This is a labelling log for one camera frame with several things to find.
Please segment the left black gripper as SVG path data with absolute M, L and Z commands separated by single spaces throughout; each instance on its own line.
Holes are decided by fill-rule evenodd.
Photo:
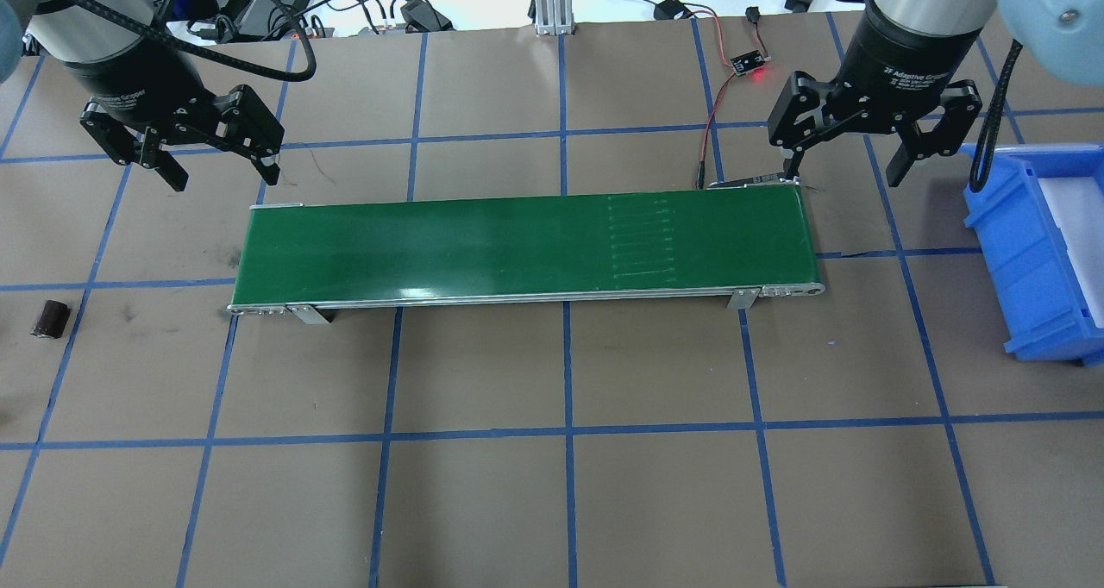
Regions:
M 157 129 L 183 124 L 204 132 L 209 147 L 250 160 L 265 184 L 279 182 L 285 129 L 252 86 L 216 96 L 197 66 L 169 49 L 127 49 L 112 58 L 68 62 L 67 71 L 91 94 L 79 125 L 117 164 L 151 169 L 171 190 L 184 191 L 188 172 L 161 147 Z M 146 131 L 139 139 L 129 128 Z

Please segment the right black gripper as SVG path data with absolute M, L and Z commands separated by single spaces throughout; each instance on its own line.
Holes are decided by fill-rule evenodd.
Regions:
M 859 111 L 891 122 L 895 114 L 919 119 L 936 105 L 943 110 L 930 131 L 915 121 L 896 128 L 900 146 L 887 165 L 890 188 L 898 188 L 916 161 L 955 154 L 981 114 L 974 81 L 957 81 L 945 89 L 957 66 L 957 35 L 914 33 L 878 7 L 866 7 L 834 81 L 796 71 L 783 85 L 768 116 L 769 145 L 783 154 L 778 177 L 796 179 L 808 149 L 853 131 Z

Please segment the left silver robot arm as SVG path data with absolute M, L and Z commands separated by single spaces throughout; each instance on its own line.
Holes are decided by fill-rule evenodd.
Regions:
M 3 0 L 3 78 L 31 35 L 87 90 L 79 126 L 115 163 L 150 169 L 182 191 L 188 172 L 171 148 L 205 145 L 243 157 L 276 185 L 280 121 L 248 85 L 209 90 L 194 58 L 287 82 L 312 77 L 316 63 L 280 71 L 199 47 L 166 29 L 170 11 L 151 0 Z

